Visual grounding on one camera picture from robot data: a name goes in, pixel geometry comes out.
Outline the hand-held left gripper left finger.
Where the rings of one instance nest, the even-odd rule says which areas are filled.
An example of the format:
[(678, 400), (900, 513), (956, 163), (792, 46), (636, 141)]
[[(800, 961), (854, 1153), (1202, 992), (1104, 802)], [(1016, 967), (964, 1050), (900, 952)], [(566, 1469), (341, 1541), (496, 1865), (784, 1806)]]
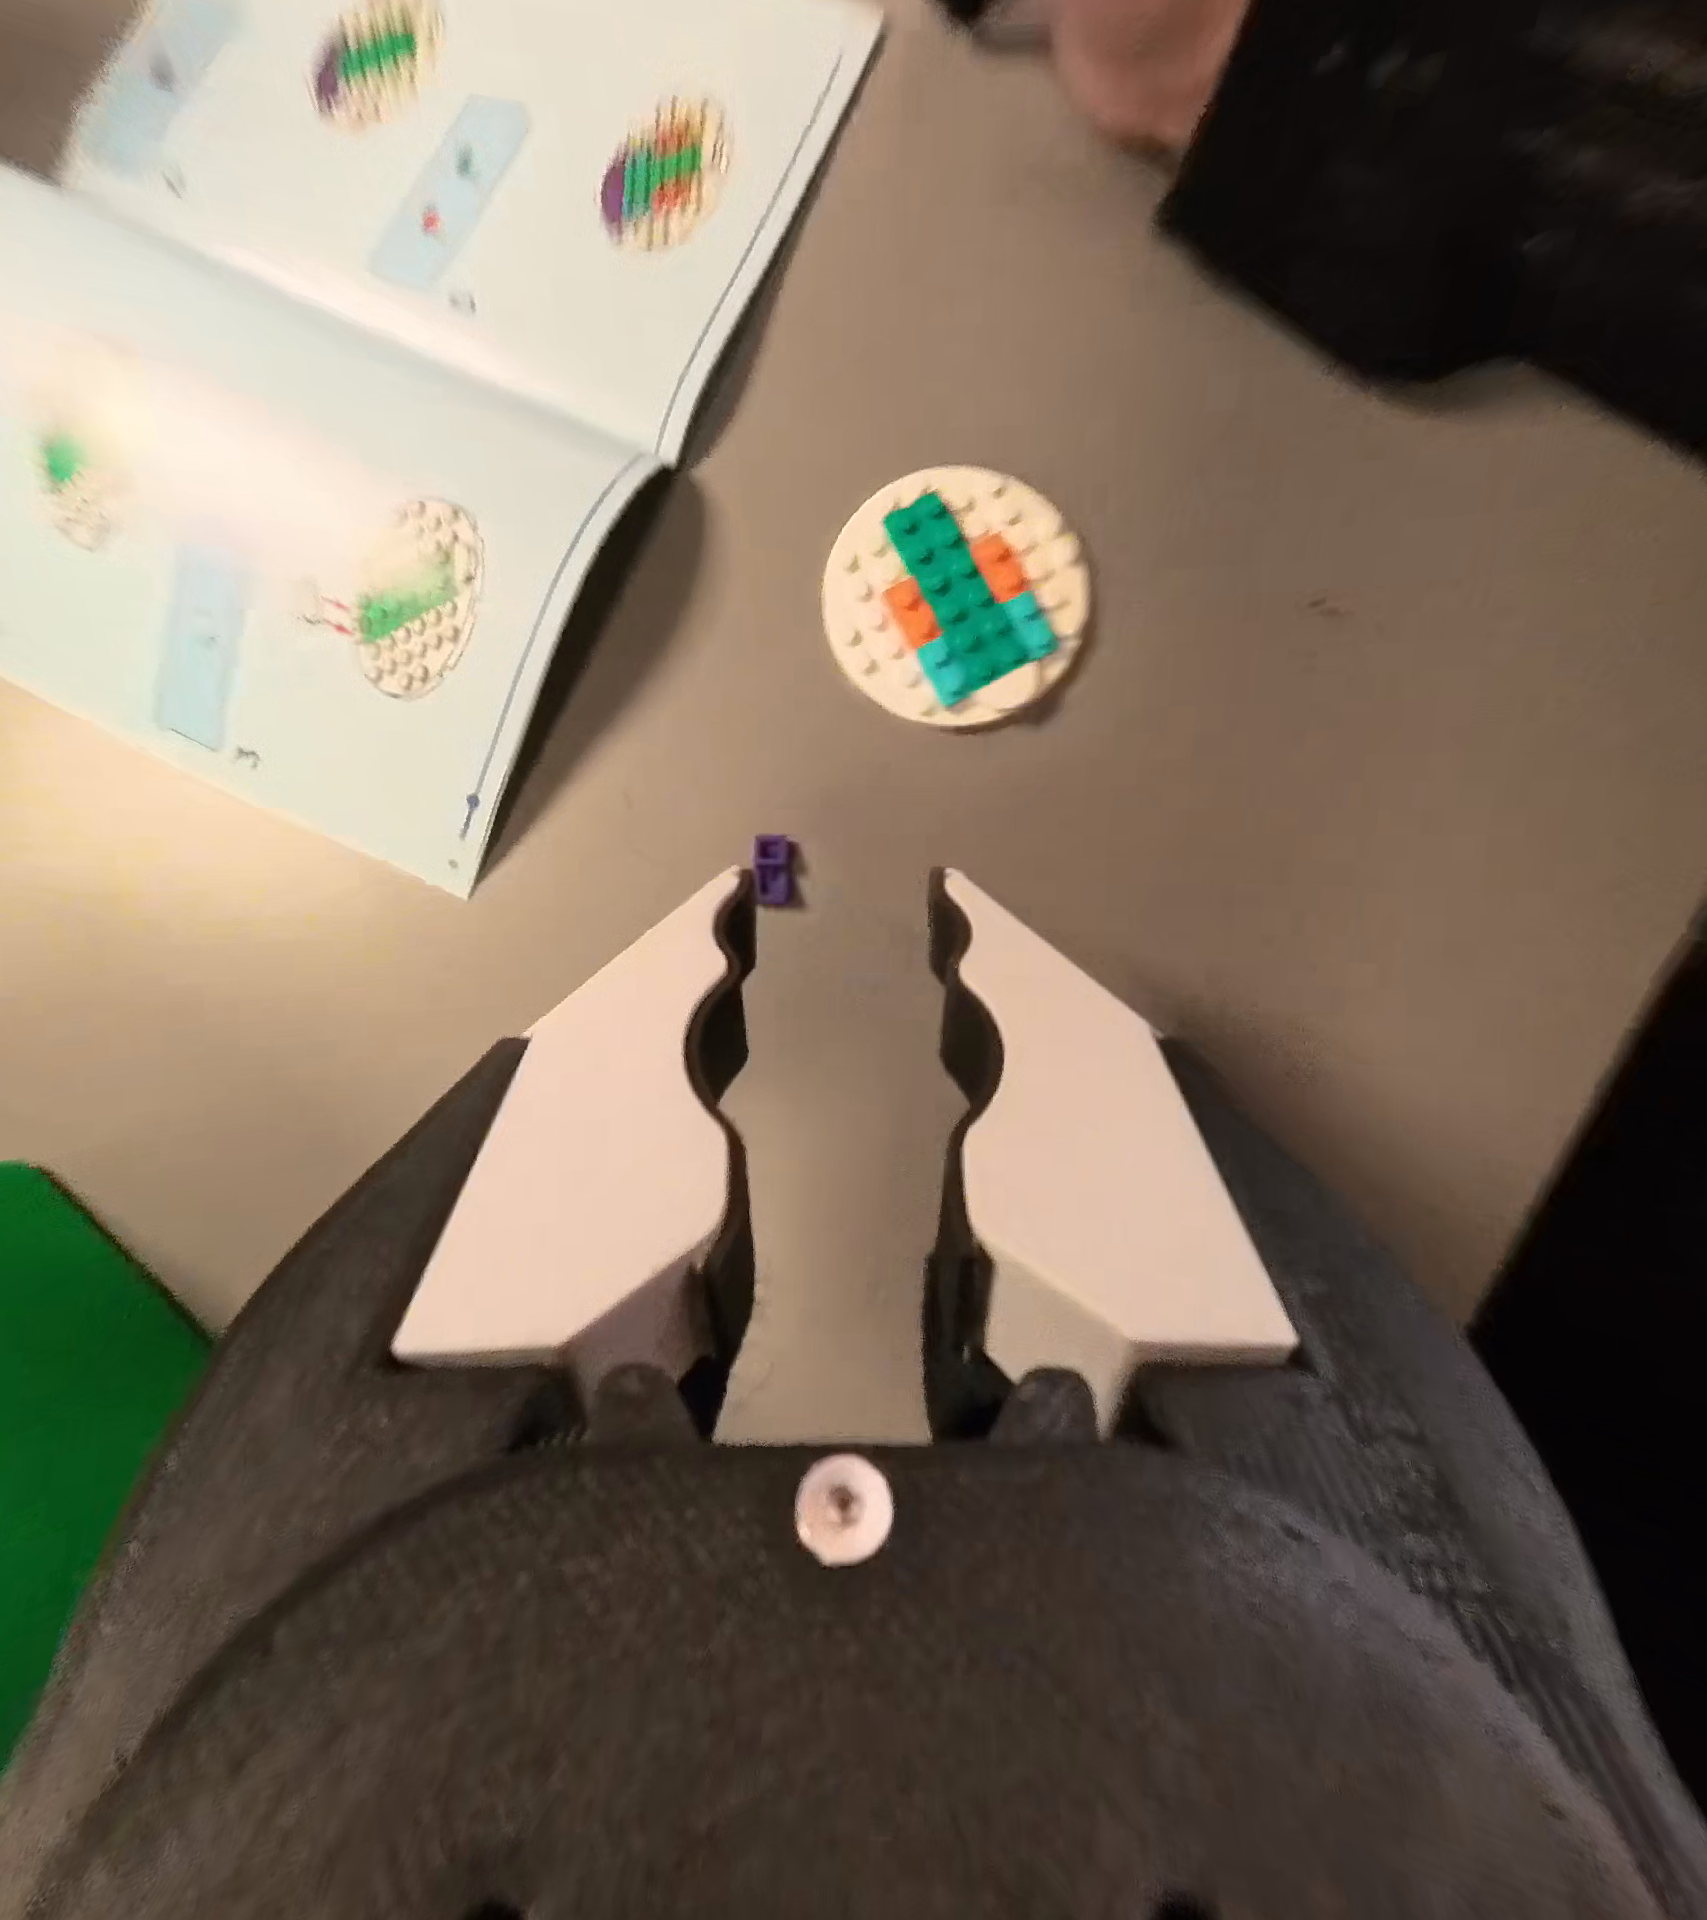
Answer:
[(690, 1375), (722, 1357), (710, 1261), (734, 1201), (698, 1020), (742, 980), (722, 868), (524, 1033), (524, 1050), (403, 1312), (413, 1371)]

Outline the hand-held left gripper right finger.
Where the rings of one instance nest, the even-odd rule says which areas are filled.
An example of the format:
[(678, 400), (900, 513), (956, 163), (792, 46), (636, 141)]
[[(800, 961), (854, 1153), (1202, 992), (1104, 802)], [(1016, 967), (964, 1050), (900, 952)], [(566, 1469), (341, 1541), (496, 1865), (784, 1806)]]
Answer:
[(1158, 1030), (956, 868), (930, 876), (940, 1060), (964, 1109), (924, 1281), (932, 1429), (1078, 1378), (1116, 1429), (1144, 1371), (1272, 1371), (1300, 1334)]

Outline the round white lego model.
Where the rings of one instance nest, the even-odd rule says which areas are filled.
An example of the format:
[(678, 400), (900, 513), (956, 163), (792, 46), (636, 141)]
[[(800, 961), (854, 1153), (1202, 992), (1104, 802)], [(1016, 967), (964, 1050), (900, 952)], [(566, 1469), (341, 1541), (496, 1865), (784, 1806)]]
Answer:
[(1042, 718), (1096, 630), (1074, 522), (996, 468), (940, 465), (872, 492), (820, 575), (820, 627), (844, 683), (922, 731)]

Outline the lego instruction booklet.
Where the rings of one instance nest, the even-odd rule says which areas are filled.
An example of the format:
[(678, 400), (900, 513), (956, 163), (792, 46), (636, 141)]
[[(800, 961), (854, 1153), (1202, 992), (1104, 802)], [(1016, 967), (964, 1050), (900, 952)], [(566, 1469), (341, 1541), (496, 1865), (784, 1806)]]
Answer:
[(145, 4), (0, 159), (0, 678), (466, 900), (874, 4)]

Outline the person's right forearm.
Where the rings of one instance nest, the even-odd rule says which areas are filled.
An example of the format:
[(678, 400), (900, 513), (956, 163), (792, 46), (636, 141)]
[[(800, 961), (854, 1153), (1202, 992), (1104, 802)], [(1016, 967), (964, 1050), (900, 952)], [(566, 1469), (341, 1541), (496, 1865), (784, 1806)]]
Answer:
[(1707, 3), (1252, 4), (1156, 221), (1360, 379), (1528, 364), (1707, 468)]

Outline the person's right hand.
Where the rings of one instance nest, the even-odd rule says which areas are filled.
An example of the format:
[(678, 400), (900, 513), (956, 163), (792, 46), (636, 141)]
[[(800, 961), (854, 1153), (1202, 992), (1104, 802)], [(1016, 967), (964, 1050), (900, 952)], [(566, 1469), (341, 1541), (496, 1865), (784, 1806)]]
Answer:
[(1050, 50), (1066, 98), (1106, 138), (1180, 154), (1198, 133), (1250, 3), (1058, 3)]

